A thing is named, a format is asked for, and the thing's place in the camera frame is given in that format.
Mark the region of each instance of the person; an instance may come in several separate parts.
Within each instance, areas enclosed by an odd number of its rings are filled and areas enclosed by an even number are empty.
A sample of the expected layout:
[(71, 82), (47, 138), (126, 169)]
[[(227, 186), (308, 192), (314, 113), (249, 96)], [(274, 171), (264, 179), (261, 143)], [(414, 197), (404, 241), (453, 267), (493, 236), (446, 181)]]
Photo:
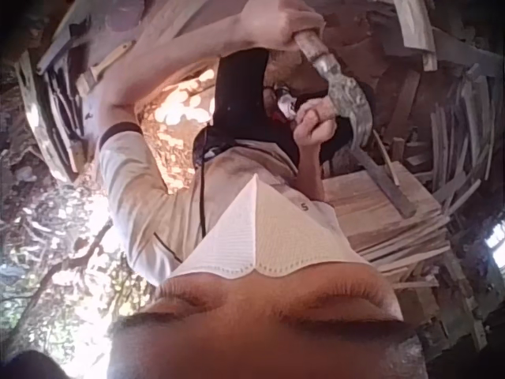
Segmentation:
[[(321, 160), (342, 144), (320, 117), (327, 100), (303, 104), (293, 132), (264, 114), (263, 49), (296, 50), (296, 32), (323, 26), (300, 0), (249, 0), (176, 39), (161, 33), (156, 49), (137, 44), (93, 93), (88, 134), (114, 225), (158, 287), (113, 326), (110, 378), (426, 377), (391, 286), (324, 203)], [(168, 195), (135, 103), (207, 58), (222, 59), (214, 125), (197, 138), (193, 183)], [(234, 74), (237, 62), (253, 69)]]

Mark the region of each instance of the hammer handle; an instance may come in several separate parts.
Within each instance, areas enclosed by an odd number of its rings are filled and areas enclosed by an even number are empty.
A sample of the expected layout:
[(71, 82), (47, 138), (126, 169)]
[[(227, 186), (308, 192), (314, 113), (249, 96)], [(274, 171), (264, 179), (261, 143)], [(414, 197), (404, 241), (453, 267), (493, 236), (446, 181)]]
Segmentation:
[(312, 30), (298, 32), (294, 36), (294, 40), (309, 62), (314, 62), (322, 55), (330, 52), (317, 33)]
[(122, 57), (126, 52), (133, 46), (133, 41), (123, 43), (121, 46), (116, 47), (112, 50), (112, 52), (105, 57), (103, 61), (101, 61), (98, 65), (94, 65), (90, 68), (93, 77), (96, 81), (99, 80), (100, 75), (108, 69), (112, 64), (114, 64), (120, 57)]

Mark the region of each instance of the fist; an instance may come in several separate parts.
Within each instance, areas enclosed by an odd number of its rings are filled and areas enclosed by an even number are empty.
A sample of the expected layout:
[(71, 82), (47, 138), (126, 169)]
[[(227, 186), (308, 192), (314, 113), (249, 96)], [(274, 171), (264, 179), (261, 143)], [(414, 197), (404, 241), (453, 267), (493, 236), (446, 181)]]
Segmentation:
[(297, 125), (293, 131), (299, 148), (319, 147), (329, 141), (337, 131), (335, 109), (328, 97), (312, 99), (297, 112)]
[(323, 17), (302, 0), (249, 0), (240, 19), (255, 47), (282, 51), (299, 50), (297, 32), (324, 27)]

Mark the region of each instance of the white face mask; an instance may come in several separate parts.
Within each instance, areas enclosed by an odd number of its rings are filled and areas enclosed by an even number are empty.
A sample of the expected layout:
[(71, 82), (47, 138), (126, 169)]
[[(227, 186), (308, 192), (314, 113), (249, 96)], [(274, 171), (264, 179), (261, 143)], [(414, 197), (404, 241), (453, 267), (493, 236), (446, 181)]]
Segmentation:
[(331, 206), (301, 202), (299, 208), (255, 175), (170, 277), (206, 272), (238, 279), (254, 270), (282, 277), (321, 263), (368, 264), (351, 249)]

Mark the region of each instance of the shirt sleeve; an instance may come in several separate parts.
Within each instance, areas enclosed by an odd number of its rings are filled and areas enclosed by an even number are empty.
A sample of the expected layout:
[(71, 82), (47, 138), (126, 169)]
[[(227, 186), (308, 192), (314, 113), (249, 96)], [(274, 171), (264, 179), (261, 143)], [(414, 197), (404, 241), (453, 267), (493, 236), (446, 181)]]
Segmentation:
[(132, 269), (159, 285), (180, 263), (175, 252), (185, 235), (185, 191), (168, 195), (156, 161), (139, 133), (126, 131), (107, 139), (99, 169), (109, 209)]

